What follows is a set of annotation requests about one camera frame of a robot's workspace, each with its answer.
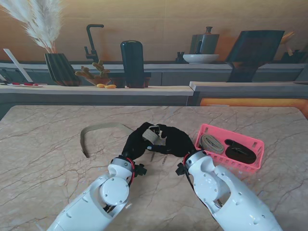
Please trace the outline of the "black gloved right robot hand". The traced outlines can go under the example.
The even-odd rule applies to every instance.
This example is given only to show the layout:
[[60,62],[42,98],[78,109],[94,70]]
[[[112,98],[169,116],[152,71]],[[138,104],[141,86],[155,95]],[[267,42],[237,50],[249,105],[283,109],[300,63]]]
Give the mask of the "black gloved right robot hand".
[[194,154],[197,152],[190,137],[182,130],[176,127],[169,127],[158,124],[162,131],[161,137],[165,138],[165,145],[150,145],[147,147],[148,151],[158,152],[161,154],[172,154],[176,157],[184,157],[187,154]]

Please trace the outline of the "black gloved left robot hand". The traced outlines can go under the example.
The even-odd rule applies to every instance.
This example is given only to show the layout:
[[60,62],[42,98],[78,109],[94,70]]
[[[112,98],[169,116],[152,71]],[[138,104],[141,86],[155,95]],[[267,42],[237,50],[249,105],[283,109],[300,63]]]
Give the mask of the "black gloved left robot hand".
[[128,139],[122,151],[122,155],[125,158],[135,160],[141,157],[146,150],[153,152],[158,151],[158,147],[151,144],[149,141],[144,140],[144,138],[142,137],[143,133],[151,126],[153,126],[153,124],[144,122],[140,127],[134,130],[128,136]]

